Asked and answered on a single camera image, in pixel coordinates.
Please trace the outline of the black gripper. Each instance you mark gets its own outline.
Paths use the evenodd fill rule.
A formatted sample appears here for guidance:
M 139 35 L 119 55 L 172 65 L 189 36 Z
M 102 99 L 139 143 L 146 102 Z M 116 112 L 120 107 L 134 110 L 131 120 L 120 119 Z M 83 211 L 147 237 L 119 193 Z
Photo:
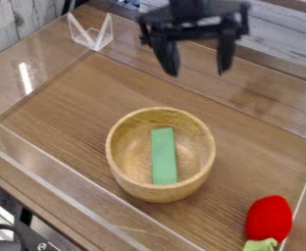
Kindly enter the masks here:
M 250 9 L 247 1 L 168 0 L 164 6 L 138 16 L 142 43 L 152 46 L 168 75 L 178 76 L 181 58 L 175 41 L 186 39 L 218 39 L 218 74 L 230 69 L 235 40 L 250 32 Z

